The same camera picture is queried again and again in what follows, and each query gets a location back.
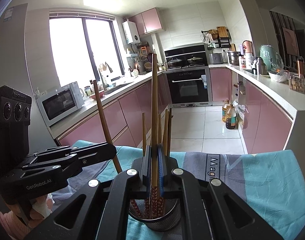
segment window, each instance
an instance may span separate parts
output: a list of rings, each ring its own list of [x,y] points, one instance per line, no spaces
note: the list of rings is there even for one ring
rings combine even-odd
[[[77,81],[83,89],[90,80],[100,80],[99,68],[108,83],[124,74],[112,23],[86,17],[50,18],[51,47],[61,86]]]

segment countertop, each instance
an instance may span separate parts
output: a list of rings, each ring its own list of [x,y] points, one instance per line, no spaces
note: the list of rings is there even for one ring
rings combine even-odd
[[[289,89],[288,82],[276,83],[270,80],[270,78],[262,77],[261,75],[254,75],[246,70],[243,70],[239,66],[230,64],[217,64],[209,65],[209,68],[226,67],[230,70],[240,74],[251,83],[259,87],[274,101],[276,101],[282,108],[284,108],[288,114],[295,118],[297,111],[305,111],[305,93],[299,93]]]
[[[132,82],[114,92],[112,92],[109,95],[104,95],[101,98],[102,106],[108,104],[112,100],[120,97],[122,94],[128,92],[129,90],[140,86],[141,84],[147,82],[148,80],[152,79],[152,72],[149,72],[145,75],[139,75],[136,78],[129,78],[127,79],[127,82]],[[67,117],[63,118],[59,122],[51,125],[48,127],[48,130],[51,134],[51,136],[55,139],[62,133],[64,133],[66,130],[68,130],[70,127],[75,125],[80,120],[84,119],[86,116],[90,115],[91,113],[98,110],[97,108],[97,101],[93,100],[91,98],[85,100],[85,104],[82,108],[77,110],[76,112],[73,112],[72,114],[68,115]]]

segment water heater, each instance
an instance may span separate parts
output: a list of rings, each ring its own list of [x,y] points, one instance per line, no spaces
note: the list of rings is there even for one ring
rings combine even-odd
[[[122,26],[124,27],[126,39],[128,44],[136,44],[140,43],[140,38],[137,30],[137,26],[133,22],[129,22],[128,20],[124,23],[122,23]]]

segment clear plastic container of eggs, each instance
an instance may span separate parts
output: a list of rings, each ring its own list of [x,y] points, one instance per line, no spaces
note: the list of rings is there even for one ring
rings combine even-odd
[[[304,93],[305,92],[305,78],[301,74],[289,73],[289,88],[291,90]]]

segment metal mesh utensil holder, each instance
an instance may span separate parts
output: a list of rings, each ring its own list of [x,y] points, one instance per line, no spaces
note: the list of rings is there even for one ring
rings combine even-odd
[[[180,203],[179,199],[165,199],[164,205],[165,205],[165,215],[156,218],[156,219],[145,219],[145,200],[144,199],[135,199],[134,200],[139,208],[139,216],[136,214],[138,213],[138,210],[136,211],[134,206],[130,202],[129,206],[129,215],[136,219],[139,222],[144,223],[148,228],[150,228],[153,231],[157,232],[166,232],[173,228],[175,228],[181,218],[181,210],[180,210]]]

